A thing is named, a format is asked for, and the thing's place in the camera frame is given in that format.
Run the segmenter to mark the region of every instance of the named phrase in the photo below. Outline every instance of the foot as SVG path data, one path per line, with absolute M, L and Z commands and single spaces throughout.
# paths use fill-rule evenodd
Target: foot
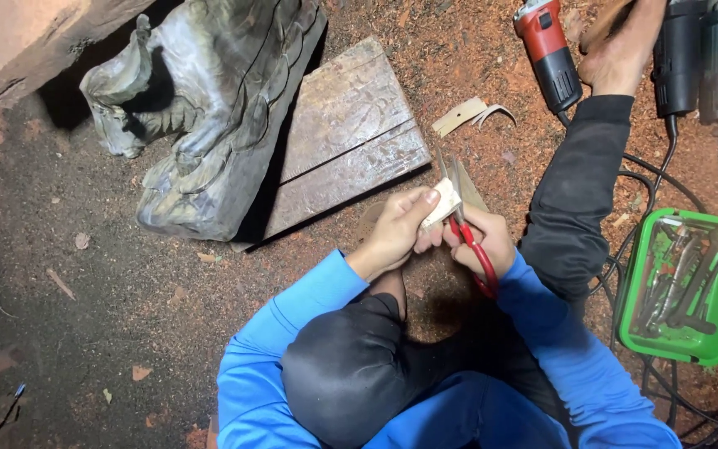
M 618 32 L 590 43 L 588 54 L 578 65 L 578 74 L 592 86 L 592 95 L 633 97 L 653 53 L 665 8 L 663 1 L 635 0 Z
M 404 273 L 401 269 L 387 271 L 370 285 L 370 295 L 389 293 L 398 303 L 398 316 L 401 322 L 406 321 L 406 289 L 404 288 Z

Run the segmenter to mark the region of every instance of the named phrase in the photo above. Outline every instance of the gray wooden carving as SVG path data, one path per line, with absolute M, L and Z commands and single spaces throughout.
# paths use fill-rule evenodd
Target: gray wooden carving
M 136 158 L 180 133 L 143 178 L 146 229 L 231 240 L 256 196 L 279 127 L 324 27 L 317 0 L 186 0 L 80 89 L 101 144 Z

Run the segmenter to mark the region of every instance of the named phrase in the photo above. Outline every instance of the person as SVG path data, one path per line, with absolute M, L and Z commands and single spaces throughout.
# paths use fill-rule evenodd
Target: person
M 475 323 L 435 344 L 405 338 L 400 267 L 413 252 L 444 241 L 458 263 L 483 270 L 449 227 L 418 232 L 436 190 L 397 193 L 357 250 L 329 254 L 231 339 L 217 378 L 218 446 L 681 447 L 582 322 L 664 7 L 636 0 L 578 67 L 592 96 L 534 193 L 519 249 L 501 216 L 465 207 L 499 278 Z

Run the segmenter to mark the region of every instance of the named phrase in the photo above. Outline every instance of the hand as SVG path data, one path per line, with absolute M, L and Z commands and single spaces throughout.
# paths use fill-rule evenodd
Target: hand
M 467 204 L 464 205 L 464 219 L 471 225 L 470 230 L 475 241 L 481 243 L 481 248 L 492 262 L 494 273 L 500 279 L 509 271 L 516 257 L 514 241 L 509 236 L 506 219 Z M 453 260 L 473 270 L 483 281 L 487 281 L 478 257 L 466 243 L 460 243 L 460 239 L 450 226 L 445 226 L 444 240 L 451 247 Z
M 420 223 L 439 201 L 440 193 L 428 187 L 394 194 L 387 200 L 373 234 L 345 261 L 359 276 L 372 281 L 403 265 L 412 250 L 423 252 L 431 245 L 439 246 L 441 226 L 429 233 L 420 229 Z

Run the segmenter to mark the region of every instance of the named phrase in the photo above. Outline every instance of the dirt floor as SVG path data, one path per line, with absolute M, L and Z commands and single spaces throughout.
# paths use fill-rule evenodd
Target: dirt floor
M 562 18 L 577 12 L 588 26 L 600 3 L 564 1 Z M 464 162 L 490 208 L 509 220 L 514 237 L 524 229 L 533 190 L 564 135 L 544 106 L 511 25 L 519 4 L 324 5 L 324 60 L 378 36 L 430 148 Z M 75 71 L 66 74 L 69 79 L 78 76 Z M 215 411 L 214 377 L 229 337 L 333 248 L 353 249 L 361 211 L 380 198 L 349 205 L 249 254 L 234 253 L 227 244 L 154 235 L 135 225 L 134 211 L 140 179 L 167 154 L 170 140 L 135 160 L 110 156 L 99 147 L 91 120 L 80 121 L 85 107 L 66 81 L 56 80 L 12 110 L 0 109 L 0 419 L 10 405 L 7 395 L 26 383 L 19 419 L 5 427 L 0 447 L 203 448 Z M 438 138 L 430 124 L 474 96 L 510 108 L 519 127 L 495 115 L 481 131 L 462 126 Z M 687 117 L 680 130 L 669 172 L 718 214 L 713 129 Z M 645 76 L 628 151 L 659 165 L 667 144 Z M 430 170 L 391 191 L 435 180 Z M 616 208 L 604 227 L 613 248 L 637 222 L 644 200 L 636 181 L 617 183 Z M 667 185 L 658 206 L 692 209 Z M 614 225 L 625 213 L 629 218 Z M 89 236 L 87 249 L 76 247 L 79 233 Z M 204 262 L 199 252 L 222 259 Z M 47 275 L 50 270 L 74 298 Z M 437 250 L 415 257 L 405 278 L 413 337 L 434 341 L 452 332 L 454 306 L 470 295 L 466 272 Z M 610 318 L 605 299 L 591 298 L 587 323 L 605 342 Z M 639 379 L 633 356 L 622 347 L 617 353 Z M 665 363 L 657 366 L 666 373 Z M 718 368 L 682 363 L 680 373 L 682 393 L 704 409 L 718 406 Z M 657 404 L 663 417 L 665 403 Z M 677 428 L 691 423 L 682 413 Z

